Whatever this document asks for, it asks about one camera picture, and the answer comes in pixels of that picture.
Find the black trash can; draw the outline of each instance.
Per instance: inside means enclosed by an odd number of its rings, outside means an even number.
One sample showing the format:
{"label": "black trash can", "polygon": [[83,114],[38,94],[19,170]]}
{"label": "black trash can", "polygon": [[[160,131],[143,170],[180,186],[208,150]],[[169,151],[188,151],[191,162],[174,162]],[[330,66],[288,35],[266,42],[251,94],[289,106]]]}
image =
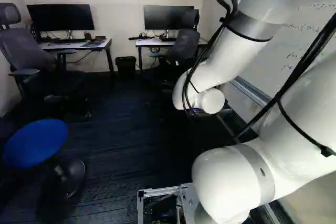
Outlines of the black trash can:
{"label": "black trash can", "polygon": [[131,80],[135,76],[135,63],[134,56],[116,57],[116,65],[118,67],[118,74],[121,80]]}

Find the white desk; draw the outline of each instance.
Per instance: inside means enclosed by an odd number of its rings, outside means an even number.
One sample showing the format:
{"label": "white desk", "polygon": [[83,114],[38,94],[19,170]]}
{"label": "white desk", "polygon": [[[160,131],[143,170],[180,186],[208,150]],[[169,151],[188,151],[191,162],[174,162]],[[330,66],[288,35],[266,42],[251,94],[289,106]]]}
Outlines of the white desk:
{"label": "white desk", "polygon": [[58,51],[58,50],[65,50],[65,49],[75,49],[75,50],[92,50],[92,51],[103,51],[105,50],[106,56],[107,56],[107,62],[109,64],[109,69],[111,74],[114,74],[113,70],[113,63],[112,63],[112,57],[111,57],[111,52],[110,52],[110,47],[112,44],[112,39],[107,38],[102,44],[94,47],[83,47],[85,42],[78,42],[78,43],[69,43],[69,44],[59,44],[59,45],[49,45],[50,42],[42,43],[40,44],[40,47],[45,50],[45,51]]}
{"label": "white desk", "polygon": [[[174,41],[161,41],[159,38],[152,38],[152,39],[138,39],[135,42],[135,46],[138,48],[139,53],[139,69],[140,73],[142,73],[142,48],[143,47],[165,47],[169,48],[175,44]],[[199,39],[198,48],[199,47],[206,47],[207,41],[205,39]]]}

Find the computer monitor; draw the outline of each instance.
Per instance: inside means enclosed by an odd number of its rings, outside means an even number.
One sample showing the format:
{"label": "computer monitor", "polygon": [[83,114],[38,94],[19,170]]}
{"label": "computer monitor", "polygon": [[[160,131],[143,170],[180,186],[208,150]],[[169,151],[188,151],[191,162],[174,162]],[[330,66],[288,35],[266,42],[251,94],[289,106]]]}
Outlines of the computer monitor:
{"label": "computer monitor", "polygon": [[39,31],[94,30],[90,5],[27,5]]}
{"label": "computer monitor", "polygon": [[194,9],[194,6],[145,5],[143,7],[145,29],[181,29],[182,16],[190,9]]}

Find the desk leg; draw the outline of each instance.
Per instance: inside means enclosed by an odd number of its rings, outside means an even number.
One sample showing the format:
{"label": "desk leg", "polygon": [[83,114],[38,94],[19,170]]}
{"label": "desk leg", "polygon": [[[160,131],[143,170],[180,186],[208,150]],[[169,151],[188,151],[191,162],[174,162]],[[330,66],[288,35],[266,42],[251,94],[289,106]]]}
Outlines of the desk leg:
{"label": "desk leg", "polygon": [[140,74],[142,74],[142,51],[141,49],[142,49],[141,47],[138,47]]}
{"label": "desk leg", "polygon": [[114,75],[114,69],[113,69],[113,62],[112,62],[110,47],[105,48],[105,51],[106,51],[106,56],[107,56],[107,62],[109,63],[110,73],[113,76]]}

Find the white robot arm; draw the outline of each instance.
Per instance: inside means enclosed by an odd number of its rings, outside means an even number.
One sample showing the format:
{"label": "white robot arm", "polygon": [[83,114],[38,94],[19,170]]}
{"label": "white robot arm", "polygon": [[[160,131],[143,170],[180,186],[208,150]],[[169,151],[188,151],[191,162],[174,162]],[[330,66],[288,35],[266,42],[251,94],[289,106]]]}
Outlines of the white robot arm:
{"label": "white robot arm", "polygon": [[[224,94],[213,87],[233,80],[266,46],[277,29],[288,20],[298,6],[316,0],[241,0],[239,12],[220,34],[209,58],[196,69],[188,86],[188,99],[193,108],[209,114],[224,105]],[[183,109],[184,73],[173,91],[173,103]]]}
{"label": "white robot arm", "polygon": [[[192,106],[207,113],[218,112],[225,98],[213,87],[235,78],[296,6],[313,1],[241,0],[240,12],[192,76],[195,88],[188,88]],[[282,107],[275,106],[270,111],[260,137],[207,151],[196,159],[192,177],[201,203],[195,215],[197,223],[242,223],[251,209],[336,170],[336,156],[321,155],[318,145],[307,141],[284,116],[319,145],[335,151],[336,89],[331,88],[336,79],[335,69],[333,57],[307,71],[282,97]],[[185,78],[186,73],[173,92],[177,109],[183,109]]]}

